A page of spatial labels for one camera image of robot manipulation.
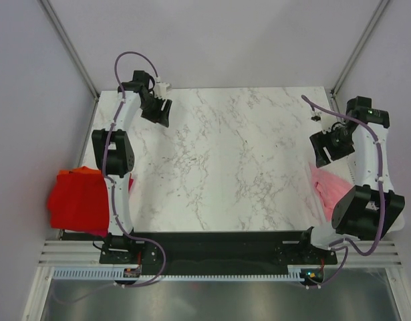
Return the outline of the left aluminium frame post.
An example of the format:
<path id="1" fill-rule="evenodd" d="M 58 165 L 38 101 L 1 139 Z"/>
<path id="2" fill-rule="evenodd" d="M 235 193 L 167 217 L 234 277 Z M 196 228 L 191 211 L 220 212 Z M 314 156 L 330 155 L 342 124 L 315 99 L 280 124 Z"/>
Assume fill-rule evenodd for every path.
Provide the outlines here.
<path id="1" fill-rule="evenodd" d="M 73 45 L 61 19 L 59 18 L 56 10 L 54 9 L 51 1 L 49 0 L 38 0 L 37 1 L 39 6 L 44 11 L 46 17 L 48 18 L 50 25 L 54 29 L 59 38 L 61 44 L 63 45 L 64 49 L 66 50 L 70 60 L 72 61 L 73 65 L 75 66 L 78 74 L 80 75 L 82 81 L 86 85 L 89 93 L 92 95 L 95 102 L 99 100 L 100 94 L 94 85 L 83 61 L 81 60 L 75 46 Z"/>

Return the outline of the front aluminium frame rail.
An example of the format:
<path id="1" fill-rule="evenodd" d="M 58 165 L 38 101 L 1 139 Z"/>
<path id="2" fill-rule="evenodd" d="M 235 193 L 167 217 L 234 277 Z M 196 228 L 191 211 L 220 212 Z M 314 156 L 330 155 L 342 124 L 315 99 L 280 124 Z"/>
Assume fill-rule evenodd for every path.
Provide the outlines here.
<path id="1" fill-rule="evenodd" d="M 361 256 L 354 249 L 345 255 L 342 250 L 330 252 L 318 249 L 301 250 L 292 241 L 277 242 L 228 242 L 209 244 L 203 241 L 196 243 L 162 241 L 163 250 L 147 243 L 137 243 L 139 251 L 136 263 L 101 264 L 101 244 L 91 241 L 46 241 L 39 257 L 41 266 L 80 266 L 96 267 L 98 265 L 151 265 L 158 266 L 180 263 L 229 263 L 244 261 L 246 263 L 271 263 L 276 266 L 311 266 L 335 267 L 345 260 L 349 268 L 392 268 L 401 266 L 401 259 L 396 246 L 391 241 L 383 241 L 377 250 L 368 257 Z"/>

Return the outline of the orange folded t shirt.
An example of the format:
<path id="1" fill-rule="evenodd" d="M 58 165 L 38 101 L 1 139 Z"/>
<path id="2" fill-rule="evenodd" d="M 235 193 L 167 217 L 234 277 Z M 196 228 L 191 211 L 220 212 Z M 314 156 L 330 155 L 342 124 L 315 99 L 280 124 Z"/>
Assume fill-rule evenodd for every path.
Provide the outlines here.
<path id="1" fill-rule="evenodd" d="M 58 175 L 68 175 L 68 174 L 73 174 L 73 173 L 79 173 L 79 174 L 84 174 L 84 175 L 101 175 L 101 171 L 98 169 L 91 169 L 89 167 L 79 167 L 76 169 L 70 169 L 70 170 L 60 170 Z"/>

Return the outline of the white plastic laundry basket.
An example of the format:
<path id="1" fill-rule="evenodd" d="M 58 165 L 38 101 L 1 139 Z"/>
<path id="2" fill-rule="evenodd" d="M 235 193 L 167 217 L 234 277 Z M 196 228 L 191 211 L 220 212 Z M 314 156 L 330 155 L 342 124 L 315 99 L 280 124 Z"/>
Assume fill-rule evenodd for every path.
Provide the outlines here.
<path id="1" fill-rule="evenodd" d="M 311 244 L 331 247 L 337 242 L 379 242 L 385 234 L 404 227 L 405 198 L 394 192 L 382 160 L 368 159 L 355 166 L 352 189 L 337 203 L 331 221 L 312 227 Z"/>

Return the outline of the right aluminium frame post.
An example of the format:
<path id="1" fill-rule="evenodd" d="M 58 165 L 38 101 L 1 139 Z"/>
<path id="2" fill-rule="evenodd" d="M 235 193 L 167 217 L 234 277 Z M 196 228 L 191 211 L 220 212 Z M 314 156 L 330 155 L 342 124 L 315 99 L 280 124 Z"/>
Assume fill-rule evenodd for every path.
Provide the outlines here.
<path id="1" fill-rule="evenodd" d="M 368 23 L 366 24 L 360 38 L 356 42 L 347 62 L 344 64 L 341 72 L 339 73 L 335 84 L 329 90 L 330 97 L 334 100 L 391 3 L 392 0 L 378 1 L 378 5 L 374 9 L 372 16 L 368 20 Z"/>

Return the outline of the pink t shirt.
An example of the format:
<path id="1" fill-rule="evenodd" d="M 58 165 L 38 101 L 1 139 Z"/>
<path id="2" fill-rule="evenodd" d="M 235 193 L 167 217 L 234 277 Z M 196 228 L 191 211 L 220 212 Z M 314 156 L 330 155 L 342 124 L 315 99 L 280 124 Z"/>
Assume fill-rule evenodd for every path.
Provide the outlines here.
<path id="1" fill-rule="evenodd" d="M 317 168 L 311 163 L 309 163 L 309 170 L 311 184 L 319 197 L 325 220 L 331 221 L 335 206 L 352 189 L 353 185 L 333 173 Z"/>

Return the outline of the aluminium frame post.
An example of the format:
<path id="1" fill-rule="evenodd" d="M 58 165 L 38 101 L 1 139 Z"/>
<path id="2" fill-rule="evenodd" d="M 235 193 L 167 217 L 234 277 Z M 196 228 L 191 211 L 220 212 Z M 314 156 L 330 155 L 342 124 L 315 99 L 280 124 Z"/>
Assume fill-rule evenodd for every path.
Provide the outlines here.
<path id="1" fill-rule="evenodd" d="M 392 0 L 378 1 L 378 5 L 374 9 L 372 16 L 368 20 L 368 23 L 366 24 L 360 38 L 356 42 L 347 62 L 344 64 L 341 72 L 339 73 L 335 84 L 329 90 L 330 97 L 334 100 L 391 3 Z"/>
<path id="2" fill-rule="evenodd" d="M 70 60 L 72 61 L 73 65 L 75 66 L 78 74 L 80 75 L 82 81 L 86 85 L 89 93 L 92 95 L 95 102 L 99 100 L 100 94 L 94 85 L 83 61 L 81 60 L 75 46 L 73 45 L 61 19 L 59 18 L 56 10 L 54 9 L 51 1 L 49 0 L 38 0 L 37 1 L 39 6 L 44 11 L 46 17 L 48 18 L 50 25 L 54 29 L 59 38 L 61 44 L 63 45 L 64 49 L 66 50 Z"/>

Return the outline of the red folded t shirt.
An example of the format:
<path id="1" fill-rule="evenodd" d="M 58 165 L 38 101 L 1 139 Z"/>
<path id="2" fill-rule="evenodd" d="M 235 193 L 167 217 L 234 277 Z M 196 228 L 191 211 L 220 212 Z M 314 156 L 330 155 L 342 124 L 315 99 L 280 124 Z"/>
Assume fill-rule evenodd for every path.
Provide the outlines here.
<path id="1" fill-rule="evenodd" d="M 47 200 L 52 228 L 88 233 L 86 189 L 92 183 L 93 176 L 79 173 L 57 174 L 56 183 Z"/>

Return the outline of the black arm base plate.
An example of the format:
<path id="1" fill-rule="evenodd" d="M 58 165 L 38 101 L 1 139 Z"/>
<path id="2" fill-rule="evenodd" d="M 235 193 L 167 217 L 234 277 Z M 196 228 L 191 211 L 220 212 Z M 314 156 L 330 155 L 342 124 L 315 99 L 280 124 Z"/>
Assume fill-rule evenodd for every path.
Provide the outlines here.
<path id="1" fill-rule="evenodd" d="M 286 276 L 291 265 L 336 265 L 309 231 L 152 232 L 103 238 L 100 263 L 138 264 L 166 277 Z"/>

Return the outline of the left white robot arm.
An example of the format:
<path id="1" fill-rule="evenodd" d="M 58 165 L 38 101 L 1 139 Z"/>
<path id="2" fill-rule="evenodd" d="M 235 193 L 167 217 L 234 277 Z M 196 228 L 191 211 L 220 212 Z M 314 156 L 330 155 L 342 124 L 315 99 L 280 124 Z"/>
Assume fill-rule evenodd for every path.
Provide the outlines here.
<path id="1" fill-rule="evenodd" d="M 135 70 L 129 82 L 118 86 L 115 115 L 109 125 L 92 131 L 97 168 L 106 184 L 109 207 L 108 233 L 100 254 L 101 264 L 136 263 L 139 256 L 129 208 L 129 186 L 135 156 L 128 129 L 138 110 L 141 117 L 166 128 L 172 101 L 154 93 L 161 85 L 145 71 Z"/>

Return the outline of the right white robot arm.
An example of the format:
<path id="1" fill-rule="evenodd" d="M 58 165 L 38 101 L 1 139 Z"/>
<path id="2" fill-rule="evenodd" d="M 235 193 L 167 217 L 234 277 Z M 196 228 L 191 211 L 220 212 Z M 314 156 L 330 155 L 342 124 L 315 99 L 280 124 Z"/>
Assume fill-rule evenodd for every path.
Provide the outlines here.
<path id="1" fill-rule="evenodd" d="M 363 257 L 372 255 L 405 207 L 390 180 L 386 143 L 390 128 L 387 111 L 373 108 L 371 98 L 348 101 L 345 114 L 329 111 L 343 122 L 328 132 L 310 136 L 315 164 L 356 157 L 355 184 L 335 204 L 331 221 L 309 230 L 309 240 L 297 246 L 301 261 L 313 263 L 321 249 L 349 244 Z"/>

